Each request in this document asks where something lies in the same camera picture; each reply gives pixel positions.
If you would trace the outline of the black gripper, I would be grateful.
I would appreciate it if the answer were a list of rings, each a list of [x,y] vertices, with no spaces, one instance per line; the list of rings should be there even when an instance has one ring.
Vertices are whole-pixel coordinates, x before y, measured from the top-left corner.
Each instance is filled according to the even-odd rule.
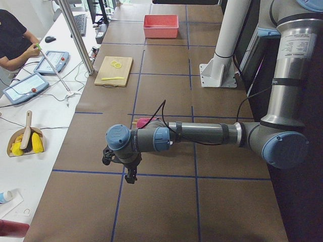
[[[142,157],[140,153],[132,154],[127,158],[119,158],[119,160],[128,169],[125,180],[128,184],[135,184],[137,181],[137,166],[140,164]]]

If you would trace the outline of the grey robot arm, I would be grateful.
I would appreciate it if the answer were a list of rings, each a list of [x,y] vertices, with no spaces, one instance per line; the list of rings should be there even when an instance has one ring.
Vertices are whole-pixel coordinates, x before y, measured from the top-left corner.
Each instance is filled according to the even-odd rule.
[[[280,169],[303,162],[309,142],[302,133],[299,108],[316,40],[322,34],[322,1],[261,1],[258,23],[260,36],[280,37],[268,110],[259,122],[201,124],[151,118],[132,130],[114,125],[105,135],[103,164],[125,166],[125,180],[132,184],[141,154],[168,150],[173,142],[236,144]]]

